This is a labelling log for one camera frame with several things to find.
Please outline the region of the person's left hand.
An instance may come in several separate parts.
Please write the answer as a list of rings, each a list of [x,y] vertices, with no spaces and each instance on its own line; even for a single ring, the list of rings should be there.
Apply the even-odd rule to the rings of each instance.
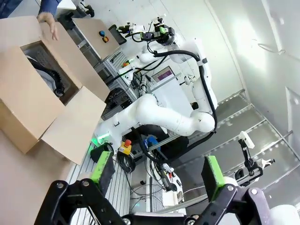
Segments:
[[[37,20],[38,20],[39,23],[45,22],[45,23],[48,24],[53,40],[58,40],[59,39],[55,19],[54,19],[53,15],[51,13],[48,13],[48,12],[39,13],[38,16],[37,16]]]

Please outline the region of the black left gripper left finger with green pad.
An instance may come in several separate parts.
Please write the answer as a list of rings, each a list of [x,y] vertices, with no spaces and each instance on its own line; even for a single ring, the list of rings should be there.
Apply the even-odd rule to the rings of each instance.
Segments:
[[[114,173],[113,153],[103,151],[90,176],[69,185],[55,180],[41,205],[42,225],[69,225],[77,209],[86,208],[97,225],[123,225],[125,222],[105,198]]]

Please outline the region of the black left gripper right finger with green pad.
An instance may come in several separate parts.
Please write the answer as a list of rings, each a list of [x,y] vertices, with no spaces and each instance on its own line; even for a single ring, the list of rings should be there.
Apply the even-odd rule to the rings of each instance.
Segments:
[[[201,175],[209,205],[199,216],[200,225],[217,225],[227,213],[241,225],[273,224],[263,191],[226,183],[215,156],[205,157]]]

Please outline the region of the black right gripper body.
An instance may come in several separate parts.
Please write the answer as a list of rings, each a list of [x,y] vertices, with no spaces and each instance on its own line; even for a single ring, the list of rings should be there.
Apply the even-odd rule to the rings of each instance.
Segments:
[[[174,42],[175,30],[165,24],[154,24],[154,35],[153,38],[159,44],[168,46]]]

